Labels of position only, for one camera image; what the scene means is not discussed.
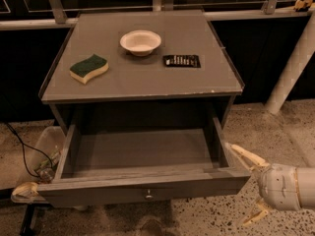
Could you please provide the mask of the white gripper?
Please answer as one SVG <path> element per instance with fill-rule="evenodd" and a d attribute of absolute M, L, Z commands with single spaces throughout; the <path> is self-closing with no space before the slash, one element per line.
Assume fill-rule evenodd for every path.
<path fill-rule="evenodd" d="M 271 164 L 259 155 L 238 145 L 229 150 L 249 171 L 266 168 L 258 180 L 258 198 L 245 215 L 242 226 L 247 227 L 267 216 L 272 210 L 300 210 L 296 185 L 296 168 L 283 164 Z"/>

